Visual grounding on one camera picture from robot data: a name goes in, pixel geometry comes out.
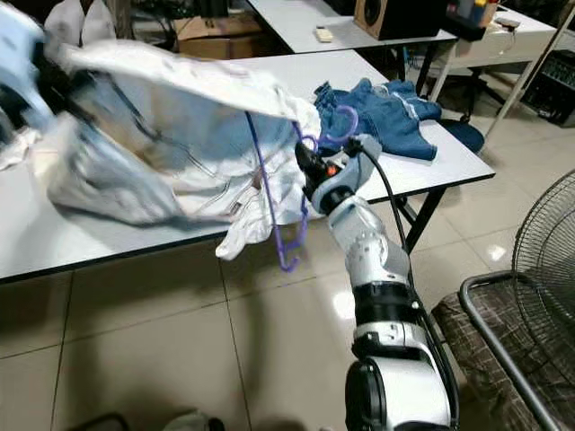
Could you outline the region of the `black equipment case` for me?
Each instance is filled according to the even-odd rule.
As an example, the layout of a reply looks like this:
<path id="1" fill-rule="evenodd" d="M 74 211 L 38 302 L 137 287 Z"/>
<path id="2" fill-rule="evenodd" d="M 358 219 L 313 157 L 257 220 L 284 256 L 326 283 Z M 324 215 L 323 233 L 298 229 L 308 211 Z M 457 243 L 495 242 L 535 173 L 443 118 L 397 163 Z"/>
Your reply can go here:
<path id="1" fill-rule="evenodd" d="M 551 52 L 520 101 L 555 126 L 575 128 L 575 52 Z"/>

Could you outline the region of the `wooden speaker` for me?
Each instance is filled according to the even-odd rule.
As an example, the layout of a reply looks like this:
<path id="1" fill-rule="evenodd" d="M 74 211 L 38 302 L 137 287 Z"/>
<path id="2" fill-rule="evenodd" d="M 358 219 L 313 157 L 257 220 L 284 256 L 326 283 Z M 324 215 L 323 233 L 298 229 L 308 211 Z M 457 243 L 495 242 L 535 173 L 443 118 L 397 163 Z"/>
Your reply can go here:
<path id="1" fill-rule="evenodd" d="M 447 0 L 357 0 L 354 23 L 374 40 L 435 37 Z"/>

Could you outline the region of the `metal chair checkered cushion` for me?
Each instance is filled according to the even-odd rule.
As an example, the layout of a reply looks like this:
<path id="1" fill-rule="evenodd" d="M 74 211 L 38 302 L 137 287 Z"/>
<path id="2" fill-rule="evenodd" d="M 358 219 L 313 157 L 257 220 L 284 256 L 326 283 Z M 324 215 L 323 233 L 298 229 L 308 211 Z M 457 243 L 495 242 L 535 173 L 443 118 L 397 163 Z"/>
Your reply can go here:
<path id="1" fill-rule="evenodd" d="M 530 333 L 510 270 L 469 277 L 431 316 L 463 382 L 463 431 L 575 431 L 575 379 Z"/>

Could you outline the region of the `long grey table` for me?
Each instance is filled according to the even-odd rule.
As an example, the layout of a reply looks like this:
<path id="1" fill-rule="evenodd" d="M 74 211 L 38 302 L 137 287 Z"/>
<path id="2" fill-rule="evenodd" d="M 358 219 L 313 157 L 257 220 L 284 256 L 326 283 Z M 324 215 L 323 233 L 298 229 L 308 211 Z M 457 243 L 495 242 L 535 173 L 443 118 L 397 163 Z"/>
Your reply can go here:
<path id="1" fill-rule="evenodd" d="M 349 89 L 362 78 L 385 81 L 353 50 L 246 58 L 235 60 L 234 65 L 275 75 L 299 97 L 311 97 L 324 83 Z M 423 227 L 447 189 L 487 180 L 494 171 L 434 120 L 420 123 L 420 132 L 437 148 L 434 161 L 390 154 L 379 156 L 378 161 L 396 197 L 429 194 L 431 201 L 415 219 Z M 0 279 L 4 283 L 213 241 L 225 230 L 221 224 L 136 227 L 61 212 L 47 200 L 28 162 L 0 173 Z"/>

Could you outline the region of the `white long coat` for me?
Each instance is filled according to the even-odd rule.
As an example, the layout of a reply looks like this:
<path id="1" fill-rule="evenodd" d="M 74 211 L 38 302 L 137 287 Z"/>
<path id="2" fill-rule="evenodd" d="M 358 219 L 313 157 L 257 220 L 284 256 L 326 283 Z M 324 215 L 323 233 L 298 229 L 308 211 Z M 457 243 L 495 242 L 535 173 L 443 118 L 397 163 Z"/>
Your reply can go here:
<path id="1" fill-rule="evenodd" d="M 319 112 L 275 75 L 125 40 L 60 61 L 81 83 L 52 132 L 55 206 L 135 226 L 225 222 L 220 259 L 314 213 L 295 149 Z"/>

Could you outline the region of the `black floor fan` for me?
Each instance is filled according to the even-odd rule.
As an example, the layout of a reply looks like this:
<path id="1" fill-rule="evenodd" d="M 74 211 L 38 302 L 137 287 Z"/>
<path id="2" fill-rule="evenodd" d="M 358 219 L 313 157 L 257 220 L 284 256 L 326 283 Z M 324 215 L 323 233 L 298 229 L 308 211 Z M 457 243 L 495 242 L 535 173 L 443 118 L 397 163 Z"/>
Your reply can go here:
<path id="1" fill-rule="evenodd" d="M 515 237 L 512 268 L 530 336 L 549 356 L 575 360 L 575 169 L 526 214 Z"/>

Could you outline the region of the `purple plastic hanger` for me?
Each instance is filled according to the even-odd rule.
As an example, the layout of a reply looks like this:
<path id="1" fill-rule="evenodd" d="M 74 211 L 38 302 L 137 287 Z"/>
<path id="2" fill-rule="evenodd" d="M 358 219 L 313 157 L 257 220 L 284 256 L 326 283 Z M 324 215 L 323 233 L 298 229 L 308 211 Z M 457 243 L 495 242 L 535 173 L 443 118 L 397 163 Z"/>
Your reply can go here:
<path id="1" fill-rule="evenodd" d="M 320 143 L 322 141 L 329 141 L 329 143 L 346 143 L 346 141 L 353 138 L 357 134 L 356 130 L 358 128 L 358 123 L 360 123 L 360 115 L 358 114 L 358 111 L 354 110 L 350 106 L 346 106 L 346 104 L 338 104 L 336 111 L 342 112 L 342 114 L 348 118 L 349 126 L 345 135 L 333 136 L 325 135 L 324 133 L 321 133 L 319 136 L 305 135 L 305 133 L 300 130 L 299 124 L 296 123 L 295 120 L 291 120 L 290 124 L 296 136 L 296 144 L 293 148 L 304 149 L 305 154 L 315 154 L 316 149 L 320 147 Z M 250 131 L 252 136 L 256 161 L 258 161 L 258 168 L 256 168 L 258 176 L 256 176 L 256 178 L 260 181 L 264 201 L 266 201 L 267 214 L 270 217 L 271 238 L 274 239 L 279 269 L 282 270 L 284 274 L 291 274 L 291 272 L 295 271 L 296 267 L 299 266 L 300 258 L 299 256 L 288 256 L 288 254 L 290 254 L 291 251 L 298 250 L 298 248 L 303 247 L 305 236 L 308 233 L 308 227 L 305 226 L 305 222 L 307 222 L 309 215 L 309 210 L 307 209 L 308 194 L 304 194 L 299 202 L 301 218 L 300 225 L 296 227 L 296 237 L 291 242 L 284 242 L 282 230 L 280 230 L 280 224 L 277 222 L 276 201 L 274 193 L 272 193 L 270 176 L 268 176 L 267 161 L 264 159 L 258 131 L 256 131 L 256 122 L 250 111 L 244 111 L 243 115 L 248 124 L 248 131 Z"/>

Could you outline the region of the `cream side table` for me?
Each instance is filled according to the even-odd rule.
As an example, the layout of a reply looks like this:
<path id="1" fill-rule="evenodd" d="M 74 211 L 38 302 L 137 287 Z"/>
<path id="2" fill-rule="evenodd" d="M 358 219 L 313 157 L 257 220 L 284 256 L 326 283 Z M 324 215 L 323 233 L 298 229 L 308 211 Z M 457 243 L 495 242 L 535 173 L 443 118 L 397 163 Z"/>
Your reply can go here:
<path id="1" fill-rule="evenodd" d="M 563 24 L 552 26 L 526 16 L 525 13 L 501 7 L 494 13 L 494 24 L 489 26 L 481 40 L 461 40 L 449 47 L 443 55 L 442 68 L 431 87 L 429 99 L 438 99 L 447 82 L 447 76 L 456 69 L 525 63 L 525 70 L 507 94 L 496 118 L 484 132 L 488 138 L 497 130 L 501 120 L 520 102 L 523 92 L 535 77 L 535 69 L 544 62 L 563 29 Z"/>

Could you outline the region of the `white table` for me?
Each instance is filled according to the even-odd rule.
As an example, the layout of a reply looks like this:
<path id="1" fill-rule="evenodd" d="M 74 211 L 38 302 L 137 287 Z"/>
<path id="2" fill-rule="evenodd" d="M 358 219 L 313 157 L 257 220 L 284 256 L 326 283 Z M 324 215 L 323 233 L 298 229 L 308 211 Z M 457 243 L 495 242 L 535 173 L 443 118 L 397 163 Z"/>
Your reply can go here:
<path id="1" fill-rule="evenodd" d="M 334 12 L 323 0 L 246 0 L 293 53 L 336 52 L 336 50 L 389 47 L 410 44 L 443 44 L 457 37 L 440 31 L 435 37 L 410 40 L 374 40 L 354 23 L 352 16 Z M 314 37 L 316 26 L 332 33 L 332 42 Z"/>

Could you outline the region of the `white plastic bag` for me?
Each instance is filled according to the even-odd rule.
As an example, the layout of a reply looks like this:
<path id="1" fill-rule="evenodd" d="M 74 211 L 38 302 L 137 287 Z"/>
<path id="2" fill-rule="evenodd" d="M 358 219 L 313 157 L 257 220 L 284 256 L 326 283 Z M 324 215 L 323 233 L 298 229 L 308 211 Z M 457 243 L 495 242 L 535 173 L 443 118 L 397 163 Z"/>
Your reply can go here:
<path id="1" fill-rule="evenodd" d="M 81 5 L 79 45 L 85 46 L 102 40 L 115 40 L 116 31 L 110 9 L 103 0 L 78 0 Z"/>
<path id="2" fill-rule="evenodd" d="M 81 0 L 61 0 L 50 9 L 44 30 L 58 44 L 78 47 L 81 45 L 83 20 Z"/>

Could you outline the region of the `grey robot foot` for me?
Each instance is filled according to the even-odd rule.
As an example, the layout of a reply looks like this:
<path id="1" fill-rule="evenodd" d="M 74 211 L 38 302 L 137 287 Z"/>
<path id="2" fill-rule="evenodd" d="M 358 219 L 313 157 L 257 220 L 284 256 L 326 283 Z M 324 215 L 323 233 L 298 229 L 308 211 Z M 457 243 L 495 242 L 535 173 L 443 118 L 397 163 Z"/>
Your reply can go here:
<path id="1" fill-rule="evenodd" d="M 170 418 L 160 431 L 226 431 L 226 426 L 221 419 L 194 409 Z"/>

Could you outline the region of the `black device colourful buttons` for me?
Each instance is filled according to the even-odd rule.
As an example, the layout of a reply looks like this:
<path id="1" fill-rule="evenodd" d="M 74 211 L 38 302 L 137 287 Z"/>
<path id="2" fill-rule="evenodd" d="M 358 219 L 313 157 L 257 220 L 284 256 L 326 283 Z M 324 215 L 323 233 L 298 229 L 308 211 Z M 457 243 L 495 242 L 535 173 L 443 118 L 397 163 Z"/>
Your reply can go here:
<path id="1" fill-rule="evenodd" d="M 481 40 L 500 9 L 500 0 L 445 0 L 442 29 L 460 40 Z"/>

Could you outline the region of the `blue chair seat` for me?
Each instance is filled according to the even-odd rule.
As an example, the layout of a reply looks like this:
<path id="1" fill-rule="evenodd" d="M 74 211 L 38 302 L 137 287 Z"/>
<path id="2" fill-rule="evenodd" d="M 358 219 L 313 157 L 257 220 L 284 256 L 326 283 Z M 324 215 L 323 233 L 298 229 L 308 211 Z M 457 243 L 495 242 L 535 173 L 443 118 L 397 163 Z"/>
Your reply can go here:
<path id="1" fill-rule="evenodd" d="M 441 119 L 439 124 L 473 154 L 477 154 L 485 147 L 484 133 L 472 126 L 471 123 L 465 122 L 465 120 Z"/>

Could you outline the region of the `blue jeans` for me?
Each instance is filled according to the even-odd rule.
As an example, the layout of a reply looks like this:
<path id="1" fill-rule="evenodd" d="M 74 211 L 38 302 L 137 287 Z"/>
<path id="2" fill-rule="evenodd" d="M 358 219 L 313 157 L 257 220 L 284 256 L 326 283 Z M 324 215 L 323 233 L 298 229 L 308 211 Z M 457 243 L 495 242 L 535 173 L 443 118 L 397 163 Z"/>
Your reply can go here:
<path id="1" fill-rule="evenodd" d="M 348 131 L 348 118 L 336 111 L 338 104 L 346 104 L 358 111 L 357 136 L 373 136 L 386 154 L 421 161 L 435 159 L 437 148 L 420 134 L 420 123 L 442 118 L 443 110 L 438 103 L 419 97 L 414 83 L 373 84 L 362 78 L 353 89 L 336 89 L 325 83 L 316 87 L 314 94 L 325 135 L 342 136 Z M 323 155 L 333 155 L 341 148 L 342 143 L 320 143 Z"/>

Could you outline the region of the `flat cardboard box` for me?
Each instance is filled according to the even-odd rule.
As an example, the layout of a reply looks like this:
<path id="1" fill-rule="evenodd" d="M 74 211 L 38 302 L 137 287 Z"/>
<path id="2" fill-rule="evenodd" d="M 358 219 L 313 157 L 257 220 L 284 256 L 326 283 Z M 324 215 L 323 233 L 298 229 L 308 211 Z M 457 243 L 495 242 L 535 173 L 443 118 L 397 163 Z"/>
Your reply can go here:
<path id="1" fill-rule="evenodd" d="M 178 53 L 209 60 L 255 57 L 264 36 L 261 24 L 251 13 L 181 18 L 175 22 L 175 30 Z"/>

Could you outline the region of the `cream jacket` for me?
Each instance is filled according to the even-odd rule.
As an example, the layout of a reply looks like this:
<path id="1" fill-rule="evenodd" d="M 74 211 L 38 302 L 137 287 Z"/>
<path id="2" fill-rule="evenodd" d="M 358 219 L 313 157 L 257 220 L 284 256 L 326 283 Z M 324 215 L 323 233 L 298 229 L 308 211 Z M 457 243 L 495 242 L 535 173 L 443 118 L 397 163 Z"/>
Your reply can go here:
<path id="1" fill-rule="evenodd" d="M 0 172 L 15 168 L 24 162 L 31 162 L 41 151 L 44 135 L 36 128 L 11 130 L 3 141 L 0 152 Z"/>

